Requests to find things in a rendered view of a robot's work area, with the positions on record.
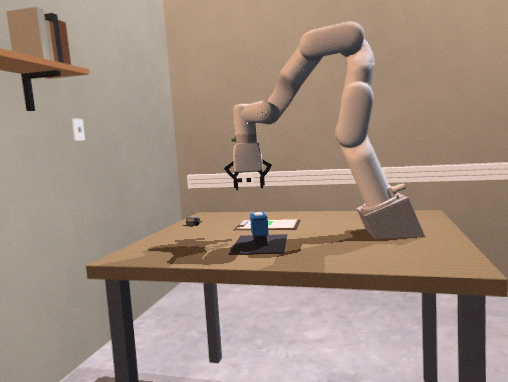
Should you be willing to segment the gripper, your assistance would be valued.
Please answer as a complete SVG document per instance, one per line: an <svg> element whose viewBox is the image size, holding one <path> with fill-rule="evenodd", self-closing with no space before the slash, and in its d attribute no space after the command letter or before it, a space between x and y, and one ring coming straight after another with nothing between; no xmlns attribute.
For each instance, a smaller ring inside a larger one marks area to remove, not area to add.
<svg viewBox="0 0 508 382"><path fill-rule="evenodd" d="M263 164L266 165L264 172L262 171ZM229 170L230 167L234 166L235 173L232 174ZM236 143L233 148L233 162L227 165L224 169L229 176L233 178L234 188L238 190L238 179L237 175L242 172L255 172L258 171L260 174L260 187L265 186L265 175L269 172L271 164L264 161L261 155L260 144L257 142L244 142Z"/></svg>

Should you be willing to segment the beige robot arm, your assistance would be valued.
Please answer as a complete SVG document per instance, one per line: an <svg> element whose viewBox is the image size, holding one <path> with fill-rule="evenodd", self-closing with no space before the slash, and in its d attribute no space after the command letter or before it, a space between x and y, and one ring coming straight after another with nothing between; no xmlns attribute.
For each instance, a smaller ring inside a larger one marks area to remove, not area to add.
<svg viewBox="0 0 508 382"><path fill-rule="evenodd" d="M406 187L404 183L395 188L388 185L367 137L373 106L369 86L374 55L364 39L363 28L358 23L345 22L314 29L302 36L299 47L281 70L277 86L267 101L234 106L235 137L231 141L257 142L256 123L275 123L323 56L341 53L347 60L347 72L335 135L366 204L362 209L376 210L396 201L397 192Z"/></svg>

